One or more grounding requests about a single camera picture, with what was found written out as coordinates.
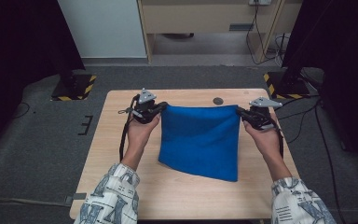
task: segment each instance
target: white cabinet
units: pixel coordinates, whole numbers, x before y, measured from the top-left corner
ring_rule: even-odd
[[[82,58],[146,58],[136,0],[59,0]]]

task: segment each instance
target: patterned sleeve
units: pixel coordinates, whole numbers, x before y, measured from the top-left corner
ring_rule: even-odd
[[[271,222],[336,223],[321,198],[295,177],[280,179],[272,184]]]
[[[138,219],[138,175],[128,166],[115,164],[86,199],[75,224],[136,224]]]

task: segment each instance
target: hazard tape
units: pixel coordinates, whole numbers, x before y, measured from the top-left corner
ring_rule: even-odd
[[[269,94],[272,99],[299,99],[299,98],[308,98],[310,97],[308,94],[278,94],[275,91],[274,85],[269,78],[269,74],[264,74],[264,80],[267,83],[267,87],[269,90]]]
[[[73,101],[73,100],[85,100],[90,92],[91,92],[91,89],[92,89],[92,86],[94,85],[94,81],[95,81],[95,78],[97,76],[91,76],[89,78],[89,83],[88,83],[88,86],[87,88],[84,90],[84,93],[82,95],[78,95],[78,96],[57,96],[57,97],[51,97],[51,100],[52,101]]]

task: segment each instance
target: metal bracket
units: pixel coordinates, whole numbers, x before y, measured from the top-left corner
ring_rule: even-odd
[[[150,91],[145,90],[145,88],[142,88],[141,95],[139,96],[138,103],[139,104],[144,104],[144,103],[152,101],[152,100],[154,100],[156,98],[157,98],[157,96],[155,94],[151,93]]]
[[[270,99],[260,96],[259,98],[249,102],[249,105],[254,105],[258,107],[281,107],[282,103],[271,101]]]

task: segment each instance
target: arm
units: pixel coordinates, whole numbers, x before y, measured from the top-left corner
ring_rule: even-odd
[[[260,132],[252,128],[246,121],[243,122],[243,125],[246,132],[255,140],[255,144],[267,164],[272,181],[291,177],[292,174],[279,153],[279,139],[276,132],[273,129]]]
[[[243,125],[267,164],[272,184],[273,223],[336,223],[322,199],[306,187],[301,179],[293,177],[279,152],[279,138],[275,130],[255,130]]]
[[[138,219],[139,197],[135,190],[140,178],[135,173],[159,114],[147,124],[135,119],[128,130],[128,147],[121,163],[115,163],[83,203],[75,224],[132,223]]]

